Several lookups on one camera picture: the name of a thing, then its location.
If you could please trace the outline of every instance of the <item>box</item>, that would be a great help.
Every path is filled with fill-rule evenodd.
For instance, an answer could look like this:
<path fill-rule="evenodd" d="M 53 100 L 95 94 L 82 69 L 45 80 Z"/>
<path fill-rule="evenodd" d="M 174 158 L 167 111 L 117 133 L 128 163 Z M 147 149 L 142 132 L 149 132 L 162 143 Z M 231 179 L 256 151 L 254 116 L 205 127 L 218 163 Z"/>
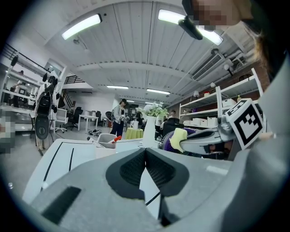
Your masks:
<path fill-rule="evenodd" d="M 236 105 L 236 102 L 233 99 L 226 99 L 226 100 L 223 100 L 222 102 L 223 107 L 234 106 L 234 105 Z"/>
<path fill-rule="evenodd" d="M 190 121 L 190 125 L 200 126 L 200 118 L 193 118 L 192 121 Z"/>
<path fill-rule="evenodd" d="M 218 126 L 218 118 L 210 118 L 208 117 L 208 127 L 210 128 L 215 128 Z"/>
<path fill-rule="evenodd" d="M 208 121 L 206 119 L 200 119 L 201 126 L 208 126 Z"/>
<path fill-rule="evenodd" d="M 191 122 L 190 120 L 185 120 L 185 121 L 183 122 L 183 124 L 184 124 L 184 125 L 190 125 L 190 122 Z"/>
<path fill-rule="evenodd" d="M 116 143 L 108 143 L 116 137 L 117 137 L 116 135 L 111 134 L 100 134 L 97 142 L 102 146 L 104 146 L 105 148 L 96 148 L 97 159 L 113 155 L 116 153 Z"/>

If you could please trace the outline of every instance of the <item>white vase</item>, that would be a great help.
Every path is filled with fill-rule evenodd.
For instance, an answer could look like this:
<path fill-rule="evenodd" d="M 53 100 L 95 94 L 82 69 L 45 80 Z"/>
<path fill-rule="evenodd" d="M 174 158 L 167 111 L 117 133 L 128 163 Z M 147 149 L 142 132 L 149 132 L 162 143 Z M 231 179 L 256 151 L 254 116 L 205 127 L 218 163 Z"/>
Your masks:
<path fill-rule="evenodd" d="M 144 147 L 155 146 L 155 121 L 156 117 L 147 116 L 147 123 L 145 126 L 142 142 Z"/>

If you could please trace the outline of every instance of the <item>shelf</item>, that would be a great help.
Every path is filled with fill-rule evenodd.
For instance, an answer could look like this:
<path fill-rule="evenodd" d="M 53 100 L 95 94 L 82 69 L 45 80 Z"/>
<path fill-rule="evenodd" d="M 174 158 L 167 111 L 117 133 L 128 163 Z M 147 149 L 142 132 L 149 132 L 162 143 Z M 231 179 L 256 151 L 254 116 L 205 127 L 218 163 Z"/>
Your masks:
<path fill-rule="evenodd" d="M 258 91 L 258 85 L 254 76 L 251 76 L 245 80 L 242 80 L 236 84 L 233 84 L 227 88 L 221 90 L 221 95 L 225 98 L 237 97 L 238 95 L 243 95 L 246 93 Z"/>
<path fill-rule="evenodd" d="M 254 104 L 258 104 L 258 100 L 254 100 L 253 102 L 254 102 Z M 223 107 L 222 110 L 223 110 L 223 111 L 225 111 L 225 110 L 229 110 L 229 109 L 231 109 L 233 106 L 226 106 L 226 107 Z"/>
<path fill-rule="evenodd" d="M 212 93 L 208 96 L 199 98 L 195 101 L 191 101 L 185 105 L 182 105 L 181 107 L 186 107 L 186 108 L 193 108 L 193 107 L 199 107 L 199 106 L 205 106 L 205 105 L 209 105 L 212 103 L 217 102 L 217 93 Z"/>
<path fill-rule="evenodd" d="M 36 98 L 29 97 L 29 96 L 26 96 L 26 95 L 23 95 L 23 94 L 20 94 L 20 93 L 11 92 L 11 91 L 8 91 L 8 90 L 3 90 L 3 92 L 11 94 L 11 95 L 27 98 L 27 99 L 30 99 L 30 100 L 35 100 L 36 99 Z"/>
<path fill-rule="evenodd" d="M 15 131 L 31 131 L 31 124 L 15 124 Z"/>
<path fill-rule="evenodd" d="M 14 106 L 0 106 L 0 109 L 4 111 L 12 111 L 12 112 L 23 113 L 23 114 L 34 114 L 33 110 L 17 108 Z"/>
<path fill-rule="evenodd" d="M 208 111 L 200 111 L 200 112 L 194 112 L 189 114 L 181 114 L 180 116 L 189 116 L 189 117 L 206 117 L 211 115 L 216 115 L 218 113 L 218 109 L 212 109 Z"/>
<path fill-rule="evenodd" d="M 23 77 L 23 76 L 19 75 L 18 73 L 15 73 L 15 72 L 9 72 L 8 75 L 11 75 L 11 76 L 16 77 L 16 78 L 18 78 L 18 79 L 21 79 L 21 80 L 23 80 L 23 81 L 26 81 L 26 82 L 28 82 L 28 83 L 30 83 L 30 84 L 36 85 L 36 86 L 38 86 L 38 87 L 42 85 L 41 83 L 38 83 L 38 82 L 32 81 L 32 80 L 30 80 L 30 79 L 28 79 L 28 78 L 26 78 L 26 77 Z"/>
<path fill-rule="evenodd" d="M 207 128 L 207 129 L 212 129 L 212 128 L 216 128 L 217 126 L 197 126 L 197 125 L 188 125 L 188 124 L 184 124 L 184 126 L 190 126 L 190 127 L 199 127 L 199 128 Z"/>

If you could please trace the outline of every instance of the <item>floor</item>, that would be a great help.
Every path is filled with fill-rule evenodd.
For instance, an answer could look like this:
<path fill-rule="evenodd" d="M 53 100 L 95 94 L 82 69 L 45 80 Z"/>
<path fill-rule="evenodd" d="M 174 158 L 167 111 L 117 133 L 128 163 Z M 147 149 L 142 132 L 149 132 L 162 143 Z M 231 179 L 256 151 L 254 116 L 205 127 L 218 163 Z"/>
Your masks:
<path fill-rule="evenodd" d="M 89 136 L 85 132 L 86 122 L 81 121 L 80 131 L 77 128 L 62 133 L 60 130 L 55 134 L 52 132 L 53 139 L 64 138 L 70 140 L 87 140 Z M 89 125 L 89 131 L 94 130 L 94 122 Z M 109 133 L 111 128 L 98 126 L 102 133 Z M 49 135 L 49 143 L 52 144 L 52 137 Z M 33 173 L 36 165 L 41 160 L 38 148 L 35 146 L 35 135 L 30 138 L 30 133 L 17 132 L 15 135 L 15 146 L 11 148 L 10 153 L 0 155 L 1 171 L 3 173 L 6 184 L 12 183 L 12 192 L 22 197 L 26 184 Z"/>

